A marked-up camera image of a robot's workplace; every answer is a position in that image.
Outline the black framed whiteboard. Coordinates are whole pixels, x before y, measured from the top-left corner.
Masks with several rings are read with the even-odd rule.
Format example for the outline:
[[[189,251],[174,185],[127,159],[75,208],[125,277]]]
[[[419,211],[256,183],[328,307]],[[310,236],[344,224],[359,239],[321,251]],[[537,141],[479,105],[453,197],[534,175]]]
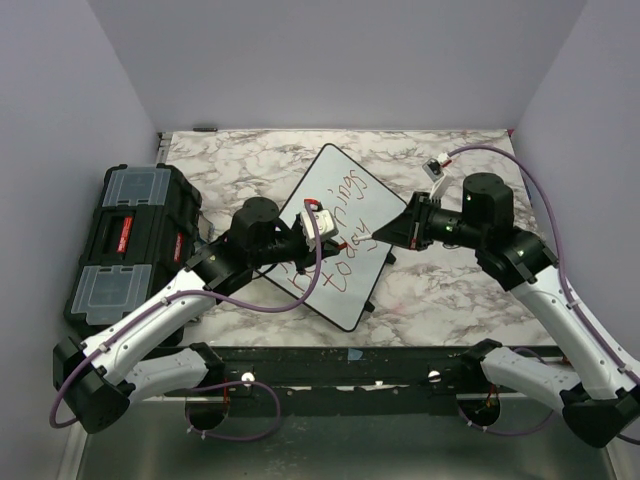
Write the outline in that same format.
[[[324,145],[293,189],[280,218],[291,225],[307,198],[317,200],[336,220],[336,242],[346,248],[323,261],[305,304],[350,332],[368,307],[391,246],[359,239],[404,211],[406,203],[333,144]]]

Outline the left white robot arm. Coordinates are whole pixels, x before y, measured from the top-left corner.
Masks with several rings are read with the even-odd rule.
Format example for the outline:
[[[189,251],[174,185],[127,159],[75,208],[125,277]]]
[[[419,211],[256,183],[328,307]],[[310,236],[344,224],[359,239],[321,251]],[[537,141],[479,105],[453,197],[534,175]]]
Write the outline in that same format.
[[[214,393],[224,371],[219,357],[205,344],[176,354],[147,356],[189,320],[228,304],[252,312],[276,314],[302,305],[315,290],[325,256],[338,254],[337,226],[330,211],[306,199],[293,225],[287,226],[275,202],[253,197],[232,217],[230,228],[202,247],[173,280],[149,300],[106,330],[81,342],[66,339],[53,351],[53,383],[57,391],[49,424],[54,429],[80,423],[97,433],[123,416],[129,406],[175,390]],[[269,307],[235,298],[256,270],[294,263],[298,272],[314,273],[302,296]]]

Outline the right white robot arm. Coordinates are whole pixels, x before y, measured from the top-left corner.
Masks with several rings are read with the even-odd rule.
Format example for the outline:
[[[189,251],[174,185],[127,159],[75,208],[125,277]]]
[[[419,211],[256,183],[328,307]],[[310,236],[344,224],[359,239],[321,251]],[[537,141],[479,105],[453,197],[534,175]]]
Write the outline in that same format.
[[[639,362],[606,331],[560,272],[541,238],[514,224],[513,191],[501,177],[463,181],[462,209],[426,192],[376,230],[373,239],[422,251],[434,242],[469,248],[481,270],[526,307],[566,355],[565,370],[492,340],[469,349],[460,379],[469,390],[507,387],[560,413],[584,443],[603,448],[639,418]]]

